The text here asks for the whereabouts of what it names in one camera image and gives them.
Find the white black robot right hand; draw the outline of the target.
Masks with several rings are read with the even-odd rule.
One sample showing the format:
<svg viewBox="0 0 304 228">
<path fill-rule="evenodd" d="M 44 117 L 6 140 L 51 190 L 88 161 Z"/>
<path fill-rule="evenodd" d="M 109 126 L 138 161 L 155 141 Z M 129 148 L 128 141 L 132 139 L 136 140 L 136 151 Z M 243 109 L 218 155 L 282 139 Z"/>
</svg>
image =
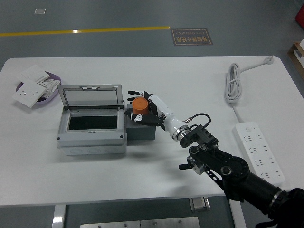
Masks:
<svg viewBox="0 0 304 228">
<path fill-rule="evenodd" d="M 128 94 L 137 95 L 148 102 L 148 114 L 125 111 L 125 115 L 133 122 L 147 126 L 160 126 L 175 141 L 180 141 L 190 131 L 188 125 L 177 119 L 173 111 L 157 95 L 134 90 L 128 91 Z"/>
</svg>

